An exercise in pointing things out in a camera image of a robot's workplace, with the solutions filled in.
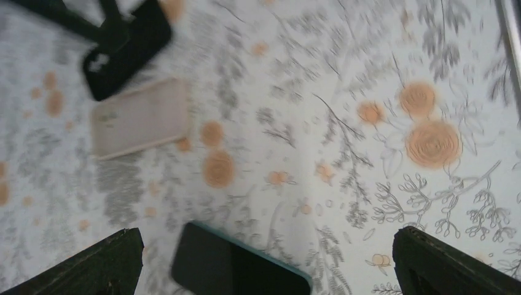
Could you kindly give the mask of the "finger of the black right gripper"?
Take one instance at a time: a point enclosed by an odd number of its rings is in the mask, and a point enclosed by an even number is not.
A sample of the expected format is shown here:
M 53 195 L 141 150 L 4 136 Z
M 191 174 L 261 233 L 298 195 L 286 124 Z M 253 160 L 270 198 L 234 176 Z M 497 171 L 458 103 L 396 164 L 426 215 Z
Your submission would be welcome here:
M 95 42 L 102 51 L 117 51 L 130 38 L 127 23 L 123 20 L 117 3 L 112 0 L 98 2 L 105 16 L 101 26 L 96 26 L 68 9 L 63 1 L 13 0 L 12 3 Z

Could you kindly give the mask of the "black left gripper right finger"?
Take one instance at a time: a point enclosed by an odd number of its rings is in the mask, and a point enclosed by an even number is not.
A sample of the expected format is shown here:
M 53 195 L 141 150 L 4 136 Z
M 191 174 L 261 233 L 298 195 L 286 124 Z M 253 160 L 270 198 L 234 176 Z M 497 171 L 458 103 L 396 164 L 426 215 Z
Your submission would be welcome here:
M 393 239 L 402 294 L 520 294 L 520 281 L 407 226 Z

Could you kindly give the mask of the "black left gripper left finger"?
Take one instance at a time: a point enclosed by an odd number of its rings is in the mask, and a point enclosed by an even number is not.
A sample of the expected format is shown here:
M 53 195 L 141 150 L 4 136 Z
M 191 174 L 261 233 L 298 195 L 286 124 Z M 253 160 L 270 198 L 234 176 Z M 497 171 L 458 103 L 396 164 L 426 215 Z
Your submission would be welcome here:
M 140 230 L 122 229 L 3 294 L 134 294 L 143 268 Z

